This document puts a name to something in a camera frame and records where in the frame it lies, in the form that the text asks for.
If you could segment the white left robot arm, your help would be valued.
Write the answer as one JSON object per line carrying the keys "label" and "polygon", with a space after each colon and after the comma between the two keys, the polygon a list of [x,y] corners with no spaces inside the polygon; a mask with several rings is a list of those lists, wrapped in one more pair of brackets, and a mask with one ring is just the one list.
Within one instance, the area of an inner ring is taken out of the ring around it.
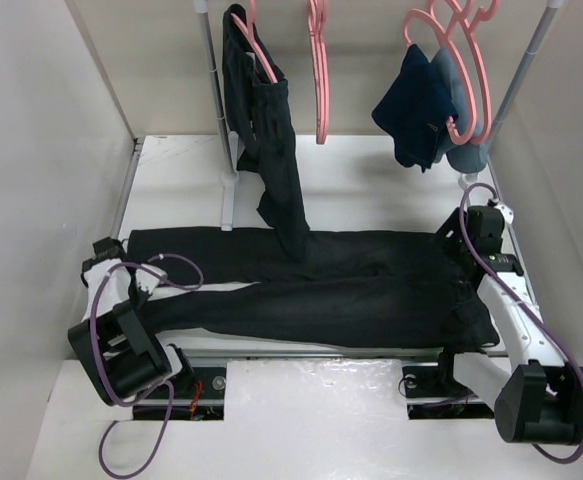
{"label": "white left robot arm", "polygon": [[199,289],[198,282],[178,285],[155,263],[165,259],[190,261],[176,254],[158,254],[146,263],[127,259],[121,241],[105,237],[93,244],[93,256],[82,264],[87,288],[83,320],[68,330],[71,348],[101,400],[110,406],[145,398],[157,385],[175,397],[188,394],[196,382],[182,350],[160,342],[144,325],[141,308],[155,290],[169,286],[182,292]]}

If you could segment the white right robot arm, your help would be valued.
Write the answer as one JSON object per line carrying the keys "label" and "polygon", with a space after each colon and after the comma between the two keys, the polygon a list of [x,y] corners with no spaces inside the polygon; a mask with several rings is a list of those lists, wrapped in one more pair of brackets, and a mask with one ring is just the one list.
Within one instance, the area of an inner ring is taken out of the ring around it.
{"label": "white right robot arm", "polygon": [[520,260],[501,250],[511,217],[494,204],[456,208],[435,234],[486,306],[510,367],[496,365],[481,347],[445,349],[433,381],[447,394],[463,387],[475,394],[507,443],[583,444],[583,367],[540,327]]}

